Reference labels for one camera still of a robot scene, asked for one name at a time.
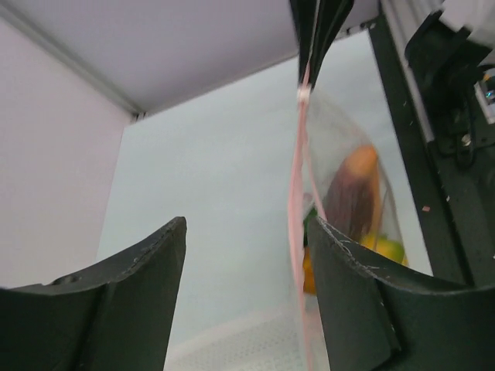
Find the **papaya slice with red flesh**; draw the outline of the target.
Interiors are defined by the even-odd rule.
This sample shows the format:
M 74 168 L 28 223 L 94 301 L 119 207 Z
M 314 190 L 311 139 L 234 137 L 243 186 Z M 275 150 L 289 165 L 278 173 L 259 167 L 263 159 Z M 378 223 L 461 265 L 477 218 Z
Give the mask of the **papaya slice with red flesh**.
M 357 242 L 378 229 L 378 165 L 373 145 L 356 148 L 341 163 L 323 200 L 328 223 Z

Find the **yellow green mango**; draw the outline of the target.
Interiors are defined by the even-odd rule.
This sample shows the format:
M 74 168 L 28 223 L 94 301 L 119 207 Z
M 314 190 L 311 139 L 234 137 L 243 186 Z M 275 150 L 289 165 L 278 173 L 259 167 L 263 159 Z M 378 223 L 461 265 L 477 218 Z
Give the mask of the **yellow green mango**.
M 360 244 L 389 260 L 405 267 L 408 259 L 401 242 L 389 239 L 386 235 L 367 234 L 362 237 Z

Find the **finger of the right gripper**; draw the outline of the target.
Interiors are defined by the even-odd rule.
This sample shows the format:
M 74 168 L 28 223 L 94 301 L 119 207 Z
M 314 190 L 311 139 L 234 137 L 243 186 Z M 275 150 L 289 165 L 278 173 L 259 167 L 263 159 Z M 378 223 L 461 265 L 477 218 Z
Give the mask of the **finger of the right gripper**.
M 353 8 L 354 0 L 321 0 L 316 7 L 314 35 L 309 57 L 309 83 L 316 85 L 323 60 Z
M 299 84 L 303 83 L 306 70 L 309 70 L 308 83 L 314 85 L 316 78 L 313 71 L 312 48 L 319 12 L 319 1 L 290 0 L 289 3 L 299 44 Z

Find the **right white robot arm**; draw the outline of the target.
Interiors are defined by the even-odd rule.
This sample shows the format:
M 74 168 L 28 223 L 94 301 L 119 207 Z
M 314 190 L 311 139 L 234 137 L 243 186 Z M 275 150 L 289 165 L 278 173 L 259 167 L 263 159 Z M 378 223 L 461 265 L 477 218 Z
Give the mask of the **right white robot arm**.
M 299 44 L 299 84 L 316 86 L 323 60 L 353 1 L 290 1 Z M 493 1 L 443 1 L 406 39 L 405 58 L 428 85 L 477 65 L 494 49 Z

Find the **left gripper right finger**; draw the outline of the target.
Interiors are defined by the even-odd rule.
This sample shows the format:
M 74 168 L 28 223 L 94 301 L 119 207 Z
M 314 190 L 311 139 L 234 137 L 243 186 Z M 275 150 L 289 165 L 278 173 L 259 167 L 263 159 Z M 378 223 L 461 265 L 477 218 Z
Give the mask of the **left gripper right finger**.
M 494 289 L 404 267 L 327 222 L 309 223 L 333 370 L 492 370 Z

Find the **clear zip top bag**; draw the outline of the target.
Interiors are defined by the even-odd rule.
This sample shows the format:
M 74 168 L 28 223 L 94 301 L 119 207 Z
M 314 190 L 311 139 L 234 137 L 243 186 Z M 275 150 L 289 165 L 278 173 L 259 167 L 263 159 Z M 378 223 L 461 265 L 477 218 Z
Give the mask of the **clear zip top bag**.
M 288 192 L 288 239 L 308 370 L 328 370 L 308 224 L 320 216 L 346 237 L 408 266 L 393 192 L 365 133 L 302 70 L 299 119 Z

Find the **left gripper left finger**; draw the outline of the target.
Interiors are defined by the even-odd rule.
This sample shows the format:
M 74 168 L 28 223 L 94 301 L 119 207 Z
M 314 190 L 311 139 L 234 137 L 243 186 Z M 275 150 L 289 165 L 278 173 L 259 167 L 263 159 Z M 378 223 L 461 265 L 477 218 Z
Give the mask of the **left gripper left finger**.
M 50 284 L 1 291 L 3 370 L 161 370 L 186 219 Z

